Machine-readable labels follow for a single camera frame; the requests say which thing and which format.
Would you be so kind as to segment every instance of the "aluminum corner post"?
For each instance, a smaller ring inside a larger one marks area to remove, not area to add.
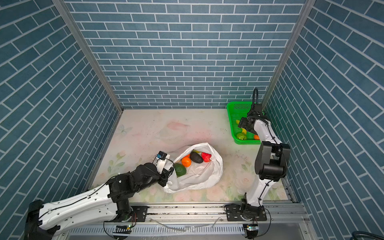
[[[292,30],[291,37],[289,38],[288,43],[284,48],[284,52],[281,55],[279,64],[277,65],[276,70],[275,70],[275,72],[271,78],[271,81],[270,81],[270,83],[266,89],[266,92],[265,92],[265,95],[264,95],[264,98],[262,101],[263,109],[265,108],[269,98],[272,95],[272,92],[273,92],[273,90],[277,84],[277,81],[279,80],[279,77],[283,71],[283,68],[284,68],[285,64],[287,63],[288,57],[291,54],[292,49],[295,46],[297,39],[299,38],[301,30],[303,29],[304,23],[307,20],[308,15],[312,10],[312,7],[313,7],[315,1],[316,0],[306,0],[305,4],[304,4],[304,6],[300,12],[300,15],[297,19],[295,27]]]
[[[95,71],[97,77],[99,78],[101,84],[104,86],[105,90],[107,91],[108,95],[112,99],[112,102],[116,106],[119,113],[122,113],[123,108],[116,97],[115,93],[113,92],[110,84],[108,83],[107,78],[104,75],[104,72],[102,71],[99,63],[96,61],[91,49],[88,46],[88,43],[85,41],[79,27],[77,26],[72,14],[70,13],[67,5],[65,4],[64,0],[52,0],[53,4],[55,5],[56,9],[60,13],[61,17],[63,18],[65,24],[71,31],[73,37],[75,38],[77,44],[79,45],[80,49],[83,51],[85,57],[88,59],[89,64]]]

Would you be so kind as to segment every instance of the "floral tabletop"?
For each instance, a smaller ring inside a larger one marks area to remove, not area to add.
[[[218,202],[240,200],[255,178],[259,145],[237,145],[226,109],[124,110],[92,187],[119,173],[152,162],[163,151],[175,159],[188,146],[208,142],[223,158],[223,175],[209,189],[165,193],[159,184],[136,193],[130,202]],[[265,200],[287,200],[281,181]]]

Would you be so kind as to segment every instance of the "green fruit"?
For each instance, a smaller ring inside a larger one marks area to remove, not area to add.
[[[239,133],[236,135],[236,137],[237,137],[238,139],[240,139],[240,140],[246,140],[246,139],[247,139],[247,136],[246,136],[244,133],[242,133],[242,132],[239,132]]]
[[[185,167],[180,163],[175,163],[174,167],[175,167],[177,177],[183,176],[184,174],[187,173],[187,170],[185,169]]]
[[[189,158],[196,163],[202,163],[203,162],[203,158],[195,152],[191,152]]]

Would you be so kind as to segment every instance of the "white plastic bag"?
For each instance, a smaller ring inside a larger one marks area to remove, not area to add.
[[[190,154],[192,150],[205,152],[212,155],[210,162],[202,162],[200,164],[192,161],[191,166],[187,167],[187,173],[177,177],[176,171],[168,178],[164,191],[167,193],[175,193],[183,190],[197,190],[213,187],[223,174],[223,159],[219,153],[207,142],[190,146],[173,162],[181,163],[181,159]]]

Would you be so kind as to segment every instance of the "black mounting plate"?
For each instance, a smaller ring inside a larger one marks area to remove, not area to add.
[[[132,212],[136,213],[136,222],[145,222],[148,206],[131,206]]]
[[[238,222],[238,221],[252,221],[252,217],[248,218],[245,216],[242,216],[240,213],[240,204],[227,204],[224,206],[225,211],[227,212],[227,221],[229,222]],[[265,211],[262,211],[259,213],[259,215],[256,215],[256,220],[259,221],[266,221],[266,214]]]

